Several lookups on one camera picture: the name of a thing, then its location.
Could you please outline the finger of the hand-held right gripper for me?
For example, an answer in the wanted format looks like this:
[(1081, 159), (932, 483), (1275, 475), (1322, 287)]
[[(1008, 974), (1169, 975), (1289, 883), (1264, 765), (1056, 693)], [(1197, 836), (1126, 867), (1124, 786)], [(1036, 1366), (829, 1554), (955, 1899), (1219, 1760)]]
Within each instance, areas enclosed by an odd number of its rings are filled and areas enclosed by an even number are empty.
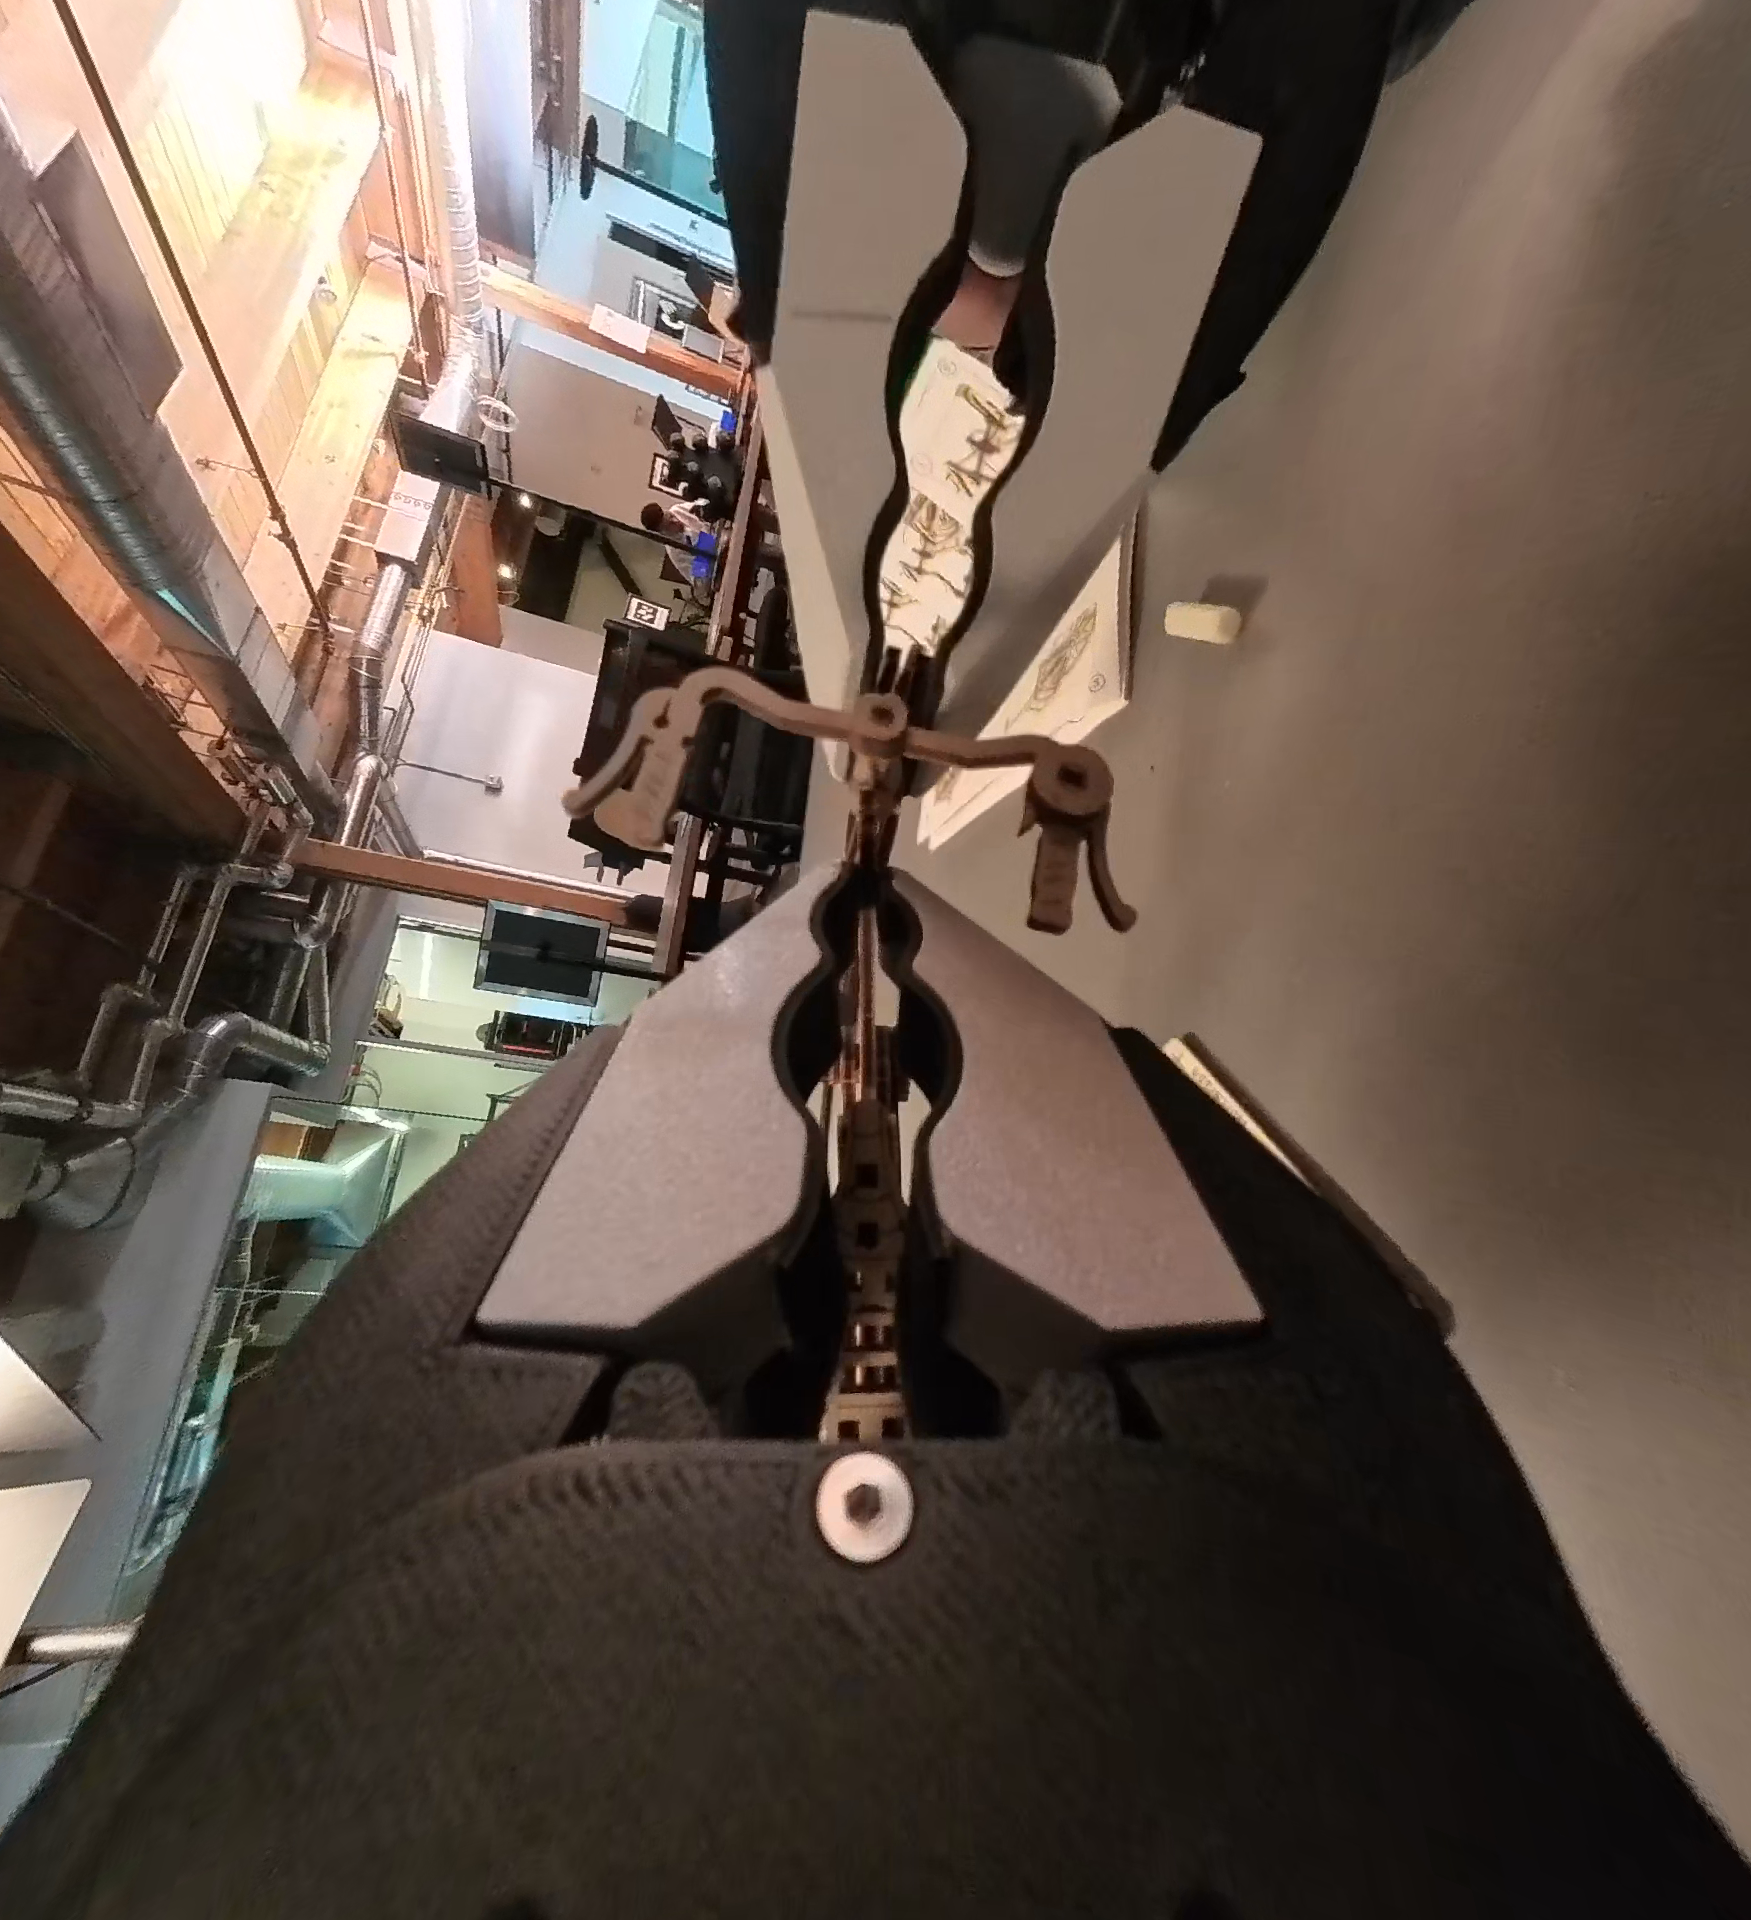
[(782, 211), (765, 371), (798, 633), (814, 692), (858, 692), (909, 492), (899, 386), (967, 141), (906, 11), (749, 8), (746, 26)]
[(976, 580), (923, 712), (999, 712), (1128, 529), (1264, 139), (1164, 108), (1080, 164), (1019, 314), (1025, 425), (975, 523)]

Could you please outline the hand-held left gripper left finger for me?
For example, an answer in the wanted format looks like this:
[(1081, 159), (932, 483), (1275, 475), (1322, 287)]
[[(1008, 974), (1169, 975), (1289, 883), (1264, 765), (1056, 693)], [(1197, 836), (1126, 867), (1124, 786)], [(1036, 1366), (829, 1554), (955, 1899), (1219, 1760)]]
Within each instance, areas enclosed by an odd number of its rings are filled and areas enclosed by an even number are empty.
[(816, 1096), (856, 883), (817, 868), (617, 1031), (474, 1312), (508, 1345), (664, 1362), (716, 1396), (825, 1380), (847, 1280)]

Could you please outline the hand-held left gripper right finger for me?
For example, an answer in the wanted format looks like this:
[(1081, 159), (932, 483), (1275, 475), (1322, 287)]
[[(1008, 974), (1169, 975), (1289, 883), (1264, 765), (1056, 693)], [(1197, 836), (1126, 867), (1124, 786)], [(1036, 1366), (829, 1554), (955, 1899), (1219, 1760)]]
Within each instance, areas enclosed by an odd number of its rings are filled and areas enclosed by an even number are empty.
[(925, 882), (884, 907), (909, 1150), (910, 1412), (1002, 1412), (1043, 1376), (1254, 1336), (1247, 1273), (1109, 1025)]

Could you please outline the wooden handlebar and fork assembly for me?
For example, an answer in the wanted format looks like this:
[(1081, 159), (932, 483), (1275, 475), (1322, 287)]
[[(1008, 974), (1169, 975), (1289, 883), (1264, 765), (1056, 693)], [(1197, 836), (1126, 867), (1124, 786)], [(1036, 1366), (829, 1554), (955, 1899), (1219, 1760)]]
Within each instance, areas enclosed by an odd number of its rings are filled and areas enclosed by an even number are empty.
[[(817, 1435), (838, 1448), (872, 1448), (910, 1432), (902, 1380), (900, 1304), (909, 1226), (902, 1191), (900, 1121), (906, 1076), (897, 1028), (880, 1020), (884, 963), (882, 888), (887, 883), (895, 814), (919, 767), (942, 772), (1025, 771), (1022, 830), (1038, 835), (1028, 923), (1038, 933), (1073, 927), (1080, 882), (1104, 921), (1119, 933), (1136, 910), (1109, 862), (1114, 775), (1099, 751), (1043, 734), (967, 735), (912, 719), (895, 693), (861, 693), (852, 708), (820, 708), (776, 692), (750, 673), (718, 665), (682, 688), (692, 716), (732, 699), (772, 725), (845, 751), (854, 795), (843, 862), (849, 898), (847, 948), (824, 948), (832, 1036), (817, 1066), (798, 1066), (798, 1094), (820, 1094), (822, 1171), (836, 1253), (843, 1269), (843, 1331), (834, 1380), (822, 1400)], [(624, 778), (603, 769), (591, 784), (565, 793), (564, 807), (591, 812)], [(674, 803), (678, 776), (664, 772), (662, 745), (644, 751), (644, 780), (628, 803), (634, 836), (655, 839)]]

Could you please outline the person's right forearm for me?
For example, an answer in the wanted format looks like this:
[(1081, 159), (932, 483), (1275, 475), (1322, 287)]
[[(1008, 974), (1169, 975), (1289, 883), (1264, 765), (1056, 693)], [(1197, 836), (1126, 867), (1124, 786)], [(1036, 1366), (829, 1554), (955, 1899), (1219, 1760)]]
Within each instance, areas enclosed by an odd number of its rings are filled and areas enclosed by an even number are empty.
[(959, 287), (936, 321), (956, 348), (991, 356), (1056, 189), (1119, 108), (1112, 72), (1005, 35), (959, 48), (950, 95), (968, 145), (971, 206)]

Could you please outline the hanging black monitor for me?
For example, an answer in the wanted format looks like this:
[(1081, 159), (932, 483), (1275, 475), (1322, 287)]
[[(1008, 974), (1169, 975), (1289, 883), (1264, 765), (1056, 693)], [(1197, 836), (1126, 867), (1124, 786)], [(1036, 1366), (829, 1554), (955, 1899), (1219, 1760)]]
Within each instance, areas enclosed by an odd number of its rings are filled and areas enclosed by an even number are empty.
[(508, 901), (483, 915), (474, 985), (500, 997), (560, 1003), (574, 1011), (600, 1003), (607, 923)]

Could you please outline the wooden ceiling beam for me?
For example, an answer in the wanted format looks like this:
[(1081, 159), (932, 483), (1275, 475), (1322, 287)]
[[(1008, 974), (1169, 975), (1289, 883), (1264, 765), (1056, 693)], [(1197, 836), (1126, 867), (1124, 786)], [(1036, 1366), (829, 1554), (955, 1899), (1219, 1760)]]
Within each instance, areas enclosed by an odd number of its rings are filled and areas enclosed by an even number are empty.
[(462, 903), (506, 903), (571, 914), (607, 927), (646, 932), (639, 900), (539, 873), (305, 839), (286, 862), (296, 873), (385, 894)]

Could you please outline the printed instruction sheet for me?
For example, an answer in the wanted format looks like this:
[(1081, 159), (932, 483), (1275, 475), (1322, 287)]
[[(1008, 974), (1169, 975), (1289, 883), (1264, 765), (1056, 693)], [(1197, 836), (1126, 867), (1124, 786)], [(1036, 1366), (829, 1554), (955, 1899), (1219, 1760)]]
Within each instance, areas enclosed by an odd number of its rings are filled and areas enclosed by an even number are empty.
[[(1008, 474), (1024, 414), (991, 367), (935, 337), (902, 399), (910, 494), (880, 563), (887, 650), (939, 657), (975, 585), (972, 527)], [(1133, 695), (1133, 515), (981, 735), (1087, 740)]]

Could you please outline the silver pipe cluster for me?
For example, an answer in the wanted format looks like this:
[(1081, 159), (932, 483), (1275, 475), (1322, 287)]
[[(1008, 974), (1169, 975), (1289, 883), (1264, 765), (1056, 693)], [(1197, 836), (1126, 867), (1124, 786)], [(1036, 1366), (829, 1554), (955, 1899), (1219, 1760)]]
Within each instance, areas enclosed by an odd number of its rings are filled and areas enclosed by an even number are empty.
[(180, 1124), (233, 1068), (286, 1084), (336, 1050), (332, 953), (355, 885), (311, 868), (319, 846), (374, 850), (392, 788), (379, 656), (349, 659), (330, 833), (276, 805), (238, 856), (188, 862), (137, 970), (110, 983), (68, 1074), (77, 1108), (47, 1146), (24, 1213), (96, 1230), (128, 1218)]

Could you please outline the teal ventilation duct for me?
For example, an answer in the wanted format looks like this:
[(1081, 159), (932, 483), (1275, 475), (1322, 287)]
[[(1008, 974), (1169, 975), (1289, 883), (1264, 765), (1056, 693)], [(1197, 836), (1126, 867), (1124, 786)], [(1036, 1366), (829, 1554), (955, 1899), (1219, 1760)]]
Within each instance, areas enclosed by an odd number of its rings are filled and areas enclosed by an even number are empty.
[(319, 1158), (263, 1154), (252, 1164), (238, 1218), (294, 1224), (319, 1253), (351, 1255), (392, 1207), (407, 1128), (344, 1124)]

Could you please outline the wall-mounted black monitor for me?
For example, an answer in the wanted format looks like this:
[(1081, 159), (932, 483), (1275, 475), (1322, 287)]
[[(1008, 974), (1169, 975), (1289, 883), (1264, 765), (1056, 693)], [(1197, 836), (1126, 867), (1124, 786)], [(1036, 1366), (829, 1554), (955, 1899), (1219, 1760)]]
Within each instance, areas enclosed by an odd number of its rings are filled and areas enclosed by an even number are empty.
[(493, 496), (494, 478), (480, 418), (470, 421), (470, 429), (462, 429), (396, 410), (390, 415), (390, 434), (400, 467), (417, 482)]

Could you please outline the large silver ventilation duct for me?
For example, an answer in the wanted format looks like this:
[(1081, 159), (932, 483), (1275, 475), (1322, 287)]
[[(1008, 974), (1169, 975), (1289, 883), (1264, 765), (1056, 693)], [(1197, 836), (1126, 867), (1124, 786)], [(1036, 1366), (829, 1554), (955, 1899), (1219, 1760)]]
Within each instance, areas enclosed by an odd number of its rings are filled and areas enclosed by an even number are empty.
[(167, 431), (136, 395), (3, 116), (0, 418), (45, 457), (50, 488), (167, 644), (242, 685), (252, 595)]

